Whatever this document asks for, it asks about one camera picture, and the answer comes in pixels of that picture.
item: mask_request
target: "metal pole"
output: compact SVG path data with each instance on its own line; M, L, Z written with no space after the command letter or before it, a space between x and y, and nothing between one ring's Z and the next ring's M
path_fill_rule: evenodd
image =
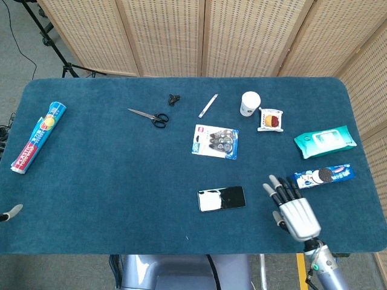
M267 290L266 266L265 266L264 254L259 254L259 265L261 266L261 289Z

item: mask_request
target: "table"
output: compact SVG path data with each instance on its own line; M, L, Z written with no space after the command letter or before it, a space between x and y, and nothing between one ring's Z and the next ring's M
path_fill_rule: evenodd
M283 133L257 132L243 92L284 112ZM202 119L198 114L219 94ZM181 96L174 107L169 94ZM10 170L52 101L67 111L25 175ZM126 108L166 113L165 129ZM239 130L236 160L191 154L196 124ZM302 159L293 138L342 125L354 149ZM387 231L344 85L335 78L46 79L24 90L0 162L0 253L294 253L262 188L268 175L351 163L356 177L302 191L332 252L379 251ZM242 185L246 207L200 213L197 191Z

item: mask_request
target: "paper cup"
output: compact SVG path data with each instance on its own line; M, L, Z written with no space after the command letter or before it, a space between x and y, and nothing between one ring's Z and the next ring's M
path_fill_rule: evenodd
M245 117L251 116L261 104L261 97L256 92L245 92L242 95L241 114Z

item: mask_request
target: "wet wipes package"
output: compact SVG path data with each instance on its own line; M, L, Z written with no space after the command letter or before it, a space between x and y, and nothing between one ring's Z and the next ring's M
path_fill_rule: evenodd
M356 147L346 126L301 134L294 138L304 159Z
M297 183L300 189L313 187L336 181L349 180L355 177L350 164L329 166L317 170L296 172L291 178Z
M236 159L238 130L196 125L192 154Z

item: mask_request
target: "phone screen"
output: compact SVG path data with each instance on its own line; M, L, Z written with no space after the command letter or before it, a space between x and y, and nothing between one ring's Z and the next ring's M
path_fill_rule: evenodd
M202 212L246 206L241 186L202 190L198 192L198 200Z

